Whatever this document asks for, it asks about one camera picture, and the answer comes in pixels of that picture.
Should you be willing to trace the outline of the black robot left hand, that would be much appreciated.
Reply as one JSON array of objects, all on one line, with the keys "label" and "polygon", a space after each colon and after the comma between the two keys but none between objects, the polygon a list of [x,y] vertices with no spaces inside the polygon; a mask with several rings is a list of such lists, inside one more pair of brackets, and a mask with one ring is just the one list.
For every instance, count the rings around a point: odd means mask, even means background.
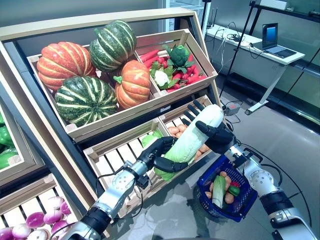
[{"label": "black robot left hand", "polygon": [[188,167],[187,162],[174,162],[162,157],[176,143],[178,138],[164,136],[156,139],[149,147],[142,151],[138,160],[144,162],[148,170],[155,167],[166,173],[177,173]]}]

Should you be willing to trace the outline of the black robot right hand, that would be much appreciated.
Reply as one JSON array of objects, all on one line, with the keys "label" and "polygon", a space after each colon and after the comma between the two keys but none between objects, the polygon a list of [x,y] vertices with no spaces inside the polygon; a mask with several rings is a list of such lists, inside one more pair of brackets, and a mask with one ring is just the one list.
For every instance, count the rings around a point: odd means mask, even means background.
[{"label": "black robot right hand", "polygon": [[[199,111],[190,104],[188,104],[187,108],[195,116],[198,116],[200,112],[205,109],[205,107],[197,100],[194,100],[193,104],[199,109]],[[195,117],[186,110],[183,113],[189,120],[183,118],[182,122],[188,127],[192,121],[194,121]],[[213,127],[205,124],[203,121],[197,120],[195,122],[195,126],[208,137],[204,144],[217,154],[225,154],[230,147],[236,144],[235,135],[230,131],[223,121],[217,127]]]}]

